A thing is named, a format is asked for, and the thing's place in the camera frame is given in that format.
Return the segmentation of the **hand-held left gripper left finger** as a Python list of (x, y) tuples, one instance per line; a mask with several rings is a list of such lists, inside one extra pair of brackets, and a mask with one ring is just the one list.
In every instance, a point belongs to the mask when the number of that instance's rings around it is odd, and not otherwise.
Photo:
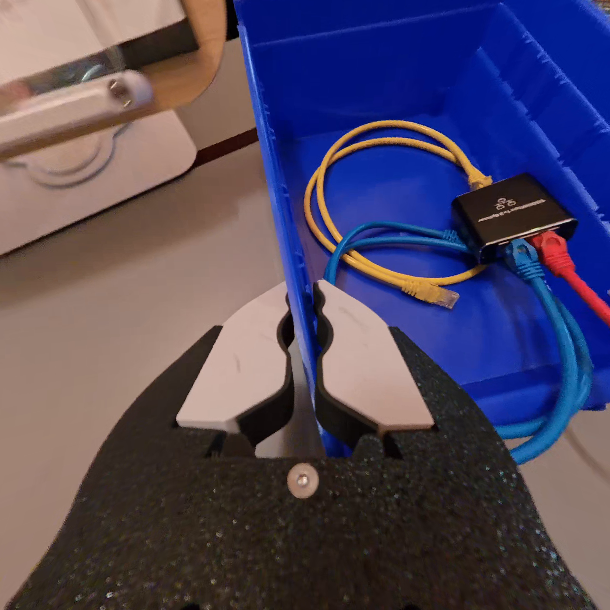
[(286, 283), (234, 313), (219, 331), (176, 422), (241, 434), (252, 447), (281, 430), (294, 413), (289, 347), (294, 324)]

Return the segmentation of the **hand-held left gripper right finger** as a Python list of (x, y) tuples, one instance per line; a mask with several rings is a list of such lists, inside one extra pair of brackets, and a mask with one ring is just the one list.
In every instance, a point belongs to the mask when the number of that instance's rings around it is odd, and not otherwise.
[(384, 320), (327, 280), (314, 285), (315, 414), (355, 449), (366, 435), (431, 430), (433, 416)]

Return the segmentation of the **black network splitter box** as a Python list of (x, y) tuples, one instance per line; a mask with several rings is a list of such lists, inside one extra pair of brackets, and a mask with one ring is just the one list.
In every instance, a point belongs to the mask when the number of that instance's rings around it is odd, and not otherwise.
[(504, 246), (554, 231), (573, 237), (577, 219), (528, 173), (494, 182), (456, 197), (451, 203), (456, 231), (477, 263), (502, 257)]

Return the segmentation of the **blue storage bin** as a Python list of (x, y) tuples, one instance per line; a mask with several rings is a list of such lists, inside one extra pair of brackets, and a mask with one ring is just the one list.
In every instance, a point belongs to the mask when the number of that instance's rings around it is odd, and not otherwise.
[[(609, 15), (593, 1), (235, 1), (315, 400), (314, 285), (361, 301), (524, 465), (609, 405)], [(528, 173), (577, 219), (477, 263), (465, 193)]]

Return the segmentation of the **grey desk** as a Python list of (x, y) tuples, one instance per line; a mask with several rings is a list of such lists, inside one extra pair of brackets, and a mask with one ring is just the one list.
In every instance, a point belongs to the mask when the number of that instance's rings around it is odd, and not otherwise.
[[(177, 111), (202, 151), (254, 128), (239, 39)], [(212, 326), (284, 279), (258, 143), (1, 258), (1, 609), (109, 433)], [(609, 407), (522, 467), (546, 530), (609, 609)]]

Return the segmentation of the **printed instruction sheet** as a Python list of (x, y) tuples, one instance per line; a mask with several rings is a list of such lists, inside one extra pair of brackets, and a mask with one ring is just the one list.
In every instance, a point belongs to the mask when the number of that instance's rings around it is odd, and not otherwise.
[(138, 70), (198, 48), (181, 1), (1, 1), (1, 84), (105, 51)]

